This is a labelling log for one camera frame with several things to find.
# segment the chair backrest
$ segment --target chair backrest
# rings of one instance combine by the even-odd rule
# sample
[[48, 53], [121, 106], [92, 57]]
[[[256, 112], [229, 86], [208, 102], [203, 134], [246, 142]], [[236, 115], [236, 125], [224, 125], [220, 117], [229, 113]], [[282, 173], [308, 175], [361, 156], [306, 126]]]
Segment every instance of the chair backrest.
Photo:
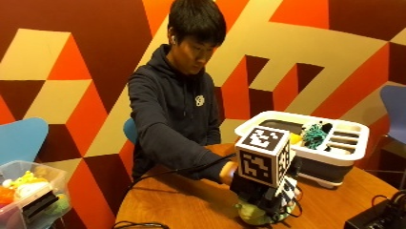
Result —
[[384, 86], [381, 98], [390, 117], [389, 136], [406, 144], [406, 87]]
[[124, 122], [124, 134], [128, 138], [128, 140], [136, 144], [137, 142], [137, 128], [136, 128], [136, 123], [135, 120], [131, 118], [127, 119], [127, 121]]
[[39, 117], [0, 125], [0, 164], [13, 160], [33, 162], [48, 130], [48, 123]]

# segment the black hair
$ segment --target black hair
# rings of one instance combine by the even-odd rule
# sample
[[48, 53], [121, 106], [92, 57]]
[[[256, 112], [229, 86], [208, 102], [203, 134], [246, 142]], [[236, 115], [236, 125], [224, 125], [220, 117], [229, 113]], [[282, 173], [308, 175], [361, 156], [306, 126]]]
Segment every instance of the black hair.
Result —
[[216, 46], [225, 41], [226, 20], [213, 0], [176, 0], [171, 6], [169, 28], [179, 43], [185, 36]]

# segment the blue chair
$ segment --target blue chair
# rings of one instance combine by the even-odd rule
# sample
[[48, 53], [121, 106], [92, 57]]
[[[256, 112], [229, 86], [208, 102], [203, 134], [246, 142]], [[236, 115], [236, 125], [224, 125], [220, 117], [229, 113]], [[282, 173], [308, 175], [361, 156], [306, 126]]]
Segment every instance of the blue chair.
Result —
[[137, 128], [136, 128], [136, 123], [135, 123], [135, 120], [131, 118], [127, 119], [127, 121], [124, 122], [124, 134], [128, 138], [128, 140], [136, 144], [137, 142], [137, 137], [139, 137], [139, 134], [137, 134]]
[[39, 117], [0, 125], [0, 165], [13, 160], [33, 162], [48, 129], [48, 123]]
[[[382, 135], [380, 142], [374, 149], [374, 155], [377, 150], [381, 150], [382, 146], [390, 141], [396, 140], [397, 143], [405, 145], [406, 148], [406, 87], [385, 85], [381, 89], [381, 99], [390, 118], [390, 130], [389, 133]], [[400, 189], [404, 189], [406, 181], [406, 168], [404, 171], [382, 171], [368, 170], [369, 172], [404, 174], [400, 184]]]
[[406, 87], [384, 86], [381, 98], [390, 117], [388, 135], [406, 145]]

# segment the hoodie logo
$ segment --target hoodie logo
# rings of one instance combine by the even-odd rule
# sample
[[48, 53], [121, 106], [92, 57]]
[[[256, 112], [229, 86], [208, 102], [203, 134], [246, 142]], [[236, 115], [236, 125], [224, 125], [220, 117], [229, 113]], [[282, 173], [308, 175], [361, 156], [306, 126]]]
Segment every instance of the hoodie logo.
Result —
[[204, 96], [197, 95], [195, 99], [196, 99], [196, 106], [201, 107], [204, 105]]

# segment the geometric wall mural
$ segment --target geometric wall mural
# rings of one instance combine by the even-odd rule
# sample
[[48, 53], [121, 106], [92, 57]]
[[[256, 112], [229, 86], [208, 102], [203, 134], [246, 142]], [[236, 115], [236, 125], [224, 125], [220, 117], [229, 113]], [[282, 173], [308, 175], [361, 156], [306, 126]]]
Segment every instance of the geometric wall mural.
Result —
[[[216, 2], [228, 36], [206, 71], [224, 142], [264, 111], [340, 118], [370, 128], [362, 167], [389, 129], [380, 89], [406, 85], [406, 2]], [[67, 228], [115, 223], [132, 167], [127, 80], [168, 42], [171, 3], [0, 1], [0, 124], [49, 124], [37, 162], [68, 171]]]

